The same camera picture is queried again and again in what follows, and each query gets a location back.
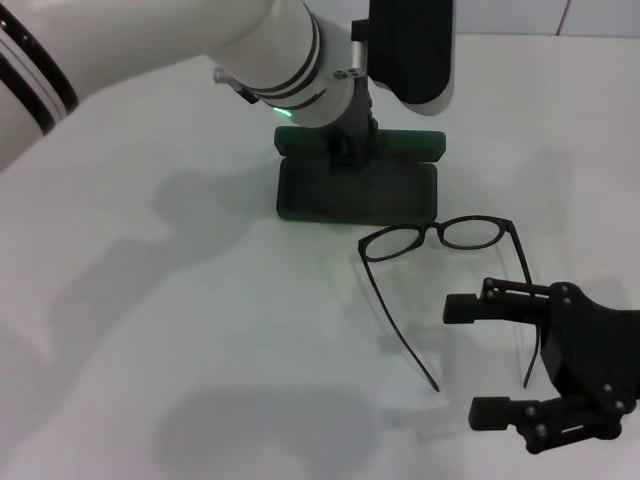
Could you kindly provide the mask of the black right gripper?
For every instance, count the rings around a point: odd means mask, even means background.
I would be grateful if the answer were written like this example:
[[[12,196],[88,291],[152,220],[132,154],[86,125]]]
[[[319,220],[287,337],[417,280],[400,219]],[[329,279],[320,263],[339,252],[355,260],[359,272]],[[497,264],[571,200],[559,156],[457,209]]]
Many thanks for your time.
[[[543,324],[542,358],[561,397],[476,397],[472,430],[514,426],[531,454],[621,435],[622,418],[639,400],[638,310],[600,305],[571,283],[544,287],[486,278],[479,295],[450,294],[445,301],[445,324],[477,320]]]

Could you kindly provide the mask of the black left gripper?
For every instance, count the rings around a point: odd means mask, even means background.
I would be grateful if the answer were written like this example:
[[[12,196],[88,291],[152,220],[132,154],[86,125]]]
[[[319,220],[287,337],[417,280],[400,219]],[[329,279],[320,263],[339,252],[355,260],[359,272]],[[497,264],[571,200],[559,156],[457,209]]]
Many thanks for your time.
[[[366,137],[377,129],[367,79],[352,81],[353,94],[345,110],[328,126],[332,171],[359,171],[367,162]]]

